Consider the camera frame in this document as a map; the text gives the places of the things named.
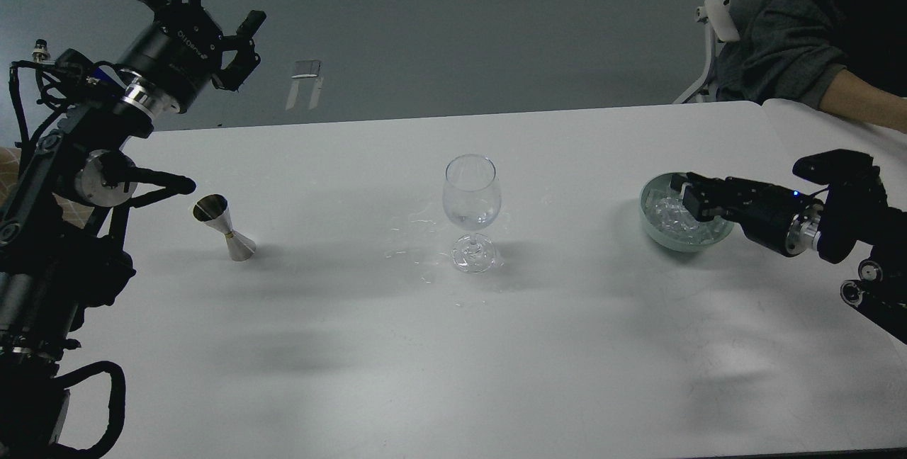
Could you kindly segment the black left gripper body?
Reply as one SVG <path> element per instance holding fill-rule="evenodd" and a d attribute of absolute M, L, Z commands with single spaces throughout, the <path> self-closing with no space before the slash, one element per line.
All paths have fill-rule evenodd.
<path fill-rule="evenodd" d="M 165 9 L 133 40 L 118 66 L 163 90 L 179 114 L 187 113 L 220 68 L 221 35 L 205 9 Z"/>

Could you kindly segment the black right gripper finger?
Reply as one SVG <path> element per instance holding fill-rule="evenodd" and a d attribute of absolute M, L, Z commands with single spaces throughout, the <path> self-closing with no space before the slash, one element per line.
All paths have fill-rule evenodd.
<path fill-rule="evenodd" d="M 683 194 L 686 187 L 707 198 L 732 198 L 738 195 L 736 186 L 727 178 L 707 178 L 694 172 L 671 175 L 670 188 L 672 191 Z"/>
<path fill-rule="evenodd" d="M 709 222 L 723 219 L 738 222 L 736 207 L 741 202 L 741 191 L 726 184 L 684 184 L 682 204 L 696 221 Z"/>

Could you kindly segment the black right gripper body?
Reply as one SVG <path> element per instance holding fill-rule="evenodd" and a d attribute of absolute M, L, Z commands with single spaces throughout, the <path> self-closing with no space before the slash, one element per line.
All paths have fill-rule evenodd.
<path fill-rule="evenodd" d="M 723 218 L 738 223 L 746 239 L 787 256 L 813 246 L 825 208 L 822 200 L 790 188 L 728 177 L 730 200 Z"/>

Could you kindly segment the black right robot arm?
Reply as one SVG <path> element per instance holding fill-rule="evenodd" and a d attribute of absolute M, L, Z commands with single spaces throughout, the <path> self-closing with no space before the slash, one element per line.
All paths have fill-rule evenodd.
<path fill-rule="evenodd" d="M 895 339 L 906 340 L 906 214 L 891 207 L 871 155 L 827 150 L 797 159 L 794 175 L 820 186 L 813 194 L 782 186 L 694 172 L 670 187 L 699 222 L 739 224 L 746 239 L 787 256 L 813 250 L 839 264 L 859 244 L 870 247 L 855 280 L 841 285 L 845 304 Z"/>

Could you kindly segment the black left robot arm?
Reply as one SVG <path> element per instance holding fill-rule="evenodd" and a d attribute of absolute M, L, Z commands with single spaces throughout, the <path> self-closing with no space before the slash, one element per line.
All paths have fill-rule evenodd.
<path fill-rule="evenodd" d="M 226 34 L 202 0 L 136 0 L 152 22 L 119 62 L 77 50 L 52 58 L 43 39 L 9 66 L 21 136 L 2 203 L 2 456 L 101 458 L 125 424 L 125 375 L 97 361 L 61 374 L 88 308 L 112 305 L 135 275 L 130 211 L 177 195 L 187 177 L 123 153 L 163 113 L 187 113 L 207 85 L 236 91 L 261 62 L 247 14 Z"/>

